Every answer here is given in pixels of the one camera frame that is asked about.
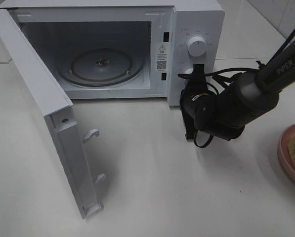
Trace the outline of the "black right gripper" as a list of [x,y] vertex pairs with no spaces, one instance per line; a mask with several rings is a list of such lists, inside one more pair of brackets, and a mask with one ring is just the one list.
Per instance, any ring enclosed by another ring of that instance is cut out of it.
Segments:
[[206,81],[205,65],[193,64],[191,73],[179,74],[181,79],[185,80],[185,88],[181,91],[179,107],[182,113],[185,125],[185,137],[192,140],[196,134],[195,118],[198,102],[201,96],[210,95]]

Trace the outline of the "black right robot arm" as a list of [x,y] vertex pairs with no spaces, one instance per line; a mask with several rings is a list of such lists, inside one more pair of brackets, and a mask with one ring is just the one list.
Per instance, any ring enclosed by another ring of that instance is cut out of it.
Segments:
[[245,126],[274,109],[280,92],[295,82],[295,28],[267,64],[258,69],[227,68],[205,73],[194,64],[191,73],[179,74],[187,81],[179,107],[185,137],[197,143],[198,132],[227,141],[238,138]]

